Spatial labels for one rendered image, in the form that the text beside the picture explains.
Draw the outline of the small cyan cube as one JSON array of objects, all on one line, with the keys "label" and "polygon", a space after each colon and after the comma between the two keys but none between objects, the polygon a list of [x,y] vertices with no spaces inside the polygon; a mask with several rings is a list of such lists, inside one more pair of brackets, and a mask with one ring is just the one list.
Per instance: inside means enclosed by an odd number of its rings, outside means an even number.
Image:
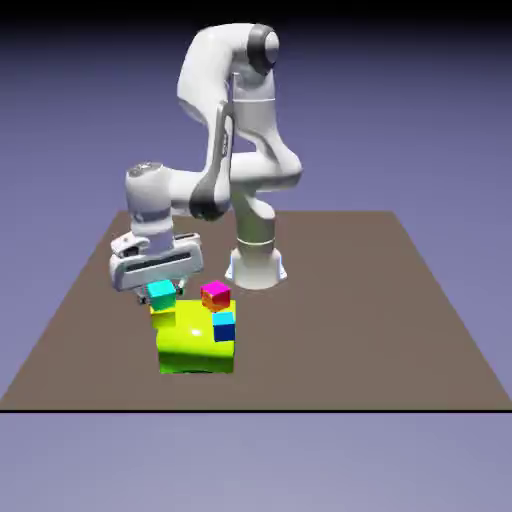
[{"label": "small cyan cube", "polygon": [[173,308],[176,303],[176,289],[170,280],[161,280],[146,285],[150,306],[154,311]]}]

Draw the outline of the small magenta cube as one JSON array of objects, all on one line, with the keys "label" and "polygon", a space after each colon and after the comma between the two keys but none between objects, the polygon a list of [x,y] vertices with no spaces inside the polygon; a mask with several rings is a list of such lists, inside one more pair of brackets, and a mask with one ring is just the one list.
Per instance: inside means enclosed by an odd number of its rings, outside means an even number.
[{"label": "small magenta cube", "polygon": [[221,281],[212,281],[200,287],[202,305],[213,313],[230,307],[231,288]]}]

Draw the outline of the small yellow cube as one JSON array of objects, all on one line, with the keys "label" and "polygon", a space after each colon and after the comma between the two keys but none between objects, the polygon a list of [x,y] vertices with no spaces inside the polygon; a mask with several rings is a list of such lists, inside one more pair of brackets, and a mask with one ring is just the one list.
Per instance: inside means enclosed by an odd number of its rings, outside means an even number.
[{"label": "small yellow cube", "polygon": [[176,308],[169,307],[166,309],[156,310],[152,306],[149,307],[151,325],[155,330],[162,328],[171,328],[176,325]]}]

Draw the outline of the large yellow-green box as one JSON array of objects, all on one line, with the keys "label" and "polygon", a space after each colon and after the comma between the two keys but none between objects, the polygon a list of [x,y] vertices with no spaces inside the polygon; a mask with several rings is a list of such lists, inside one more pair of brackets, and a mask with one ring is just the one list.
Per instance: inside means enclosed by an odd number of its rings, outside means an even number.
[{"label": "large yellow-green box", "polygon": [[[200,300],[180,300],[176,325],[156,330],[159,370],[162,374],[233,372],[235,340],[215,342],[212,314]],[[222,311],[232,311],[236,321],[236,302]]]}]

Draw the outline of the small blue cube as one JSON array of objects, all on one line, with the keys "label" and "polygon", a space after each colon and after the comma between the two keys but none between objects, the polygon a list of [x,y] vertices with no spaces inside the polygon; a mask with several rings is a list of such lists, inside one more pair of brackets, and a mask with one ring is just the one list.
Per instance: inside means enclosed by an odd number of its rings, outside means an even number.
[{"label": "small blue cube", "polygon": [[213,313],[212,326],[215,342],[228,342],[236,339],[236,321],[232,311]]}]

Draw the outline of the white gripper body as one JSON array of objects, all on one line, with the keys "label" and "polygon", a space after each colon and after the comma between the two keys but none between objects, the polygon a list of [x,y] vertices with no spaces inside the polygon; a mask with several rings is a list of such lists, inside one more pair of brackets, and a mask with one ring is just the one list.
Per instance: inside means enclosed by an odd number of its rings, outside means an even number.
[{"label": "white gripper body", "polygon": [[162,280],[188,279],[203,270],[201,238],[185,233],[173,239],[171,248],[150,253],[150,240],[132,232],[114,239],[109,272],[117,291],[134,290]]}]

